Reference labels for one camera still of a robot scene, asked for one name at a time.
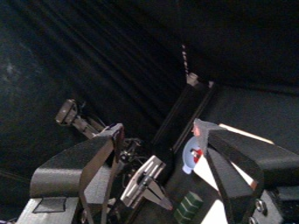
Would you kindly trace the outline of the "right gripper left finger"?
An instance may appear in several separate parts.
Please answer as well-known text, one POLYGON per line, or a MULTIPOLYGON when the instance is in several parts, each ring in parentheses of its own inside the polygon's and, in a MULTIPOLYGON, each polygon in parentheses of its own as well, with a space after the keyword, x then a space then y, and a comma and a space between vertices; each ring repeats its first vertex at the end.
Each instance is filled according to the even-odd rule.
POLYGON ((31 182, 31 199, 40 201, 32 214, 42 216, 42 224, 95 223, 86 191, 100 168, 112 158, 104 199, 99 202, 103 219, 100 224, 106 224, 123 141, 124 126, 118 123, 88 141, 54 156, 36 169, 31 182))

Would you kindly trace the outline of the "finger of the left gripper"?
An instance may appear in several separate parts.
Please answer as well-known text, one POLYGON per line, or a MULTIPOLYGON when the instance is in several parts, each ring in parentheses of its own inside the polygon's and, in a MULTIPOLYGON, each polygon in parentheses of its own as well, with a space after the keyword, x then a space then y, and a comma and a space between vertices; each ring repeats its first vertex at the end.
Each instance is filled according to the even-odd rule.
POLYGON ((174 209, 172 202, 166 197, 164 189, 154 181, 144 190, 144 198, 167 210, 174 209))

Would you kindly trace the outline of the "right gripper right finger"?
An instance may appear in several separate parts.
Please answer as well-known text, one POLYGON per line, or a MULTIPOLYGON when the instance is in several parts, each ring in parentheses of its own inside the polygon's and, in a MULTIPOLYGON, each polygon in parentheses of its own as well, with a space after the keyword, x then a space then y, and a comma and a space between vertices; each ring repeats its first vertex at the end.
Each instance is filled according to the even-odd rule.
POLYGON ((299 155, 200 119, 194 135, 229 224, 299 224, 299 155))

